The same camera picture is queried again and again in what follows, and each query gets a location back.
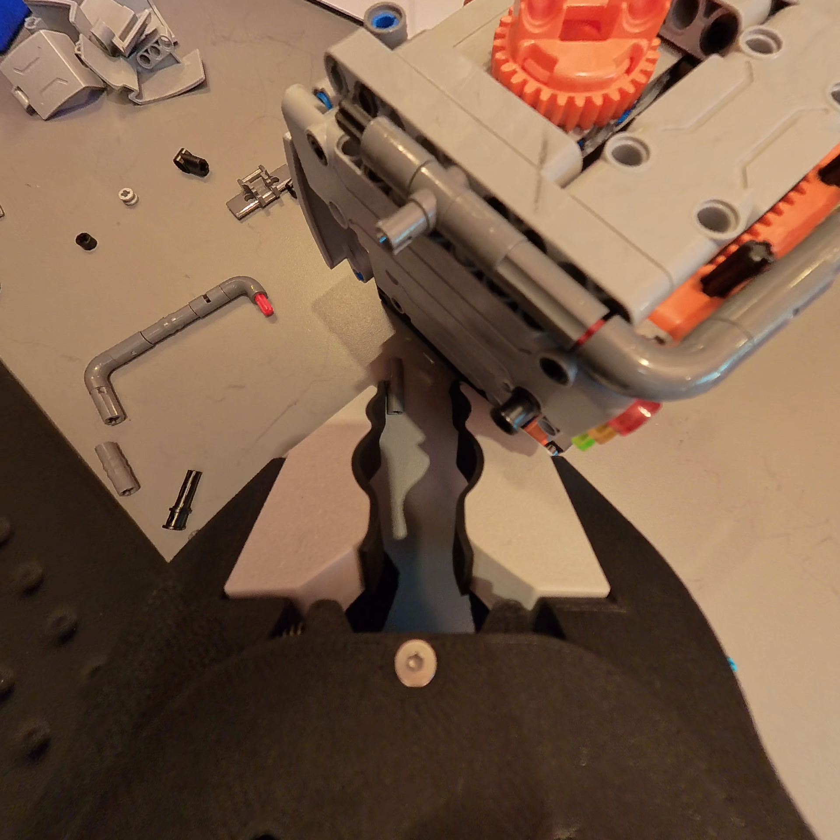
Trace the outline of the grey track link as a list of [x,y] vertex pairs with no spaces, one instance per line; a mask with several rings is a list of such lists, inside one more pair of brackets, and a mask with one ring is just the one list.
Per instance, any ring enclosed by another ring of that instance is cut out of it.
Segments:
[[244,179],[238,179],[238,187],[239,193],[227,202],[228,210],[238,221],[258,209],[266,208],[286,194],[298,198],[288,164],[273,171],[268,171],[261,164]]

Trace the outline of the grey brick wing assembly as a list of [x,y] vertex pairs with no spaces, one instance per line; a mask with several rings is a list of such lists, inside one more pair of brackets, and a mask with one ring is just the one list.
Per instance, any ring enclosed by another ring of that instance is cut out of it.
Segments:
[[81,63],[138,105],[188,92],[205,81],[200,52],[177,53],[178,41],[152,1],[72,2]]

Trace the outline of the short grey brick tube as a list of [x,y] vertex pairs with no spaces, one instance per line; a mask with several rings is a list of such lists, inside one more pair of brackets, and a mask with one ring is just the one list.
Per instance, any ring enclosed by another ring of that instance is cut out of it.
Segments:
[[140,482],[118,443],[100,443],[94,450],[118,496],[129,497],[140,489]]

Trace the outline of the grey brick model orange gear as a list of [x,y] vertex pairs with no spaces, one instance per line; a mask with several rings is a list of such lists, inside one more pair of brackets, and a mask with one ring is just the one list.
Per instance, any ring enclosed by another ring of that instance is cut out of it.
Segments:
[[347,260],[556,449],[709,391],[838,274],[838,2],[371,7],[290,88],[287,161]]

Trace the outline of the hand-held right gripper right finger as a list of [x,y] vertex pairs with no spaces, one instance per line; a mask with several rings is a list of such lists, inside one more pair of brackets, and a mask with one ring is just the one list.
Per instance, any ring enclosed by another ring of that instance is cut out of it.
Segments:
[[528,432],[506,434],[468,384],[451,388],[456,465],[453,562],[464,594],[483,605],[602,599],[610,585],[555,468]]

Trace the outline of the black brick pin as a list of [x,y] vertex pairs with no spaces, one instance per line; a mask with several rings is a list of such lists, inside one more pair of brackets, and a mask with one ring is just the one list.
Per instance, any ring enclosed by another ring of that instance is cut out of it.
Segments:
[[186,471],[181,488],[175,499],[175,504],[169,510],[169,514],[163,524],[163,529],[170,531],[183,531],[186,529],[187,521],[192,513],[193,500],[202,476],[203,472],[200,470],[189,469]]

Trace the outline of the grey bent brick tube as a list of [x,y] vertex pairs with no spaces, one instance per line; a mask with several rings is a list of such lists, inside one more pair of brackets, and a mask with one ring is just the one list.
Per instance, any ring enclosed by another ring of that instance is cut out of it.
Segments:
[[97,354],[88,363],[83,381],[100,419],[108,426],[118,425],[126,419],[111,382],[113,372],[238,298],[249,299],[267,318],[274,314],[266,289],[257,280],[247,276],[231,277],[149,327]]

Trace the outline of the black perforated pad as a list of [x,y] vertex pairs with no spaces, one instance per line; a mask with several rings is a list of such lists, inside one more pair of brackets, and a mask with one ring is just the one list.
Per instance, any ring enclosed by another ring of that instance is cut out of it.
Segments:
[[165,561],[2,365],[2,838],[63,763]]

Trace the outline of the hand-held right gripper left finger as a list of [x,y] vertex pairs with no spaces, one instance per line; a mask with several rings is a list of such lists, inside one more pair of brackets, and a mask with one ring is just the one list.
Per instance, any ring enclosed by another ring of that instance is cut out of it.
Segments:
[[356,601],[387,581],[379,504],[385,384],[367,387],[287,452],[227,579],[232,598]]

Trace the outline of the grey curved brick panel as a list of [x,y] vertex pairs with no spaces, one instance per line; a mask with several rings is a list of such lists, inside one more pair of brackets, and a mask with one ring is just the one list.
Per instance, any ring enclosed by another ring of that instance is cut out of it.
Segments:
[[12,49],[1,71],[12,84],[13,96],[29,112],[48,120],[60,111],[87,102],[106,83],[77,57],[68,35],[42,29]]

